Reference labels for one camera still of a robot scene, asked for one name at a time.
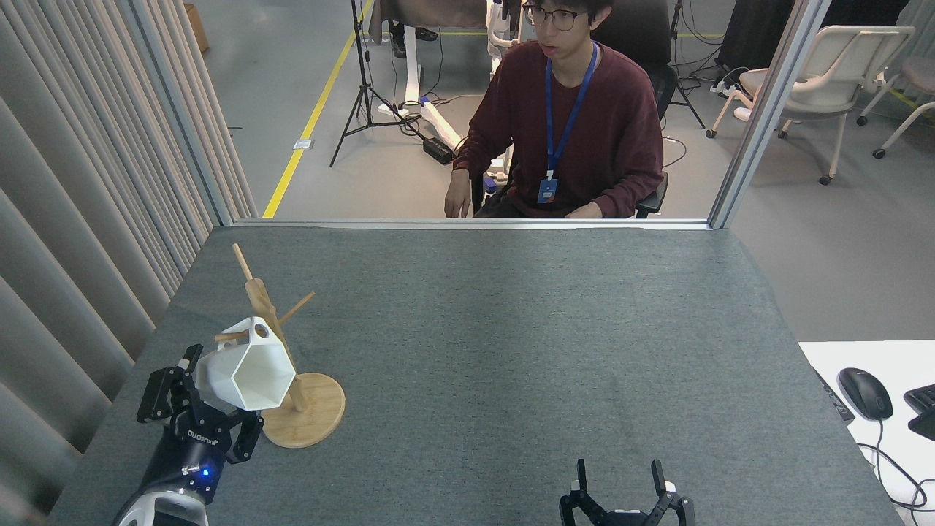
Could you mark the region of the person's right hand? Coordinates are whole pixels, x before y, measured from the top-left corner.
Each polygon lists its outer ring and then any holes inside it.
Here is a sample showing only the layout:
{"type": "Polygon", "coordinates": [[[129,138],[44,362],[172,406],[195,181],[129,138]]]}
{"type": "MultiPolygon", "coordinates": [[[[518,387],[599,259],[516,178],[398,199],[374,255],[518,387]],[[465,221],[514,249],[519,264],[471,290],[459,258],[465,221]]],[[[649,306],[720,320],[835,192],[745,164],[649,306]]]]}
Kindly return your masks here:
{"type": "Polygon", "coordinates": [[[470,171],[454,169],[444,199],[444,213],[447,218],[465,218],[470,213],[472,193],[470,171]]]}

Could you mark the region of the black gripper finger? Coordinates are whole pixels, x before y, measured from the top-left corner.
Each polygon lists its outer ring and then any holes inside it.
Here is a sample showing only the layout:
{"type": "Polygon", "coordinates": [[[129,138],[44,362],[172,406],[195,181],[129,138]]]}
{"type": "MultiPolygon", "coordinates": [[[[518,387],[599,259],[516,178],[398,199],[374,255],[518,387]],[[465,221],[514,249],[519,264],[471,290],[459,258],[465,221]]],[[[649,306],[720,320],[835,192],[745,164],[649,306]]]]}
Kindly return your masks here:
{"type": "Polygon", "coordinates": [[[561,525],[576,525],[576,509],[581,510],[592,525],[606,525],[607,512],[587,492],[587,467],[584,459],[577,459],[576,477],[572,480],[570,492],[559,500],[561,525]]]}
{"type": "Polygon", "coordinates": [[[207,404],[196,387],[196,367],[203,346],[189,346],[177,365],[150,374],[137,411],[140,423],[162,422],[170,433],[203,430],[207,424],[207,404]]]}
{"type": "Polygon", "coordinates": [[[223,413],[219,422],[219,448],[230,464],[247,462],[264,426],[261,411],[223,413]]]}
{"type": "Polygon", "coordinates": [[[652,460],[651,472],[658,499],[652,511],[648,513],[647,524],[659,525],[665,512],[674,510],[678,516],[679,525],[695,525],[694,502],[687,497],[680,496],[674,483],[665,479],[661,460],[652,460]]]}

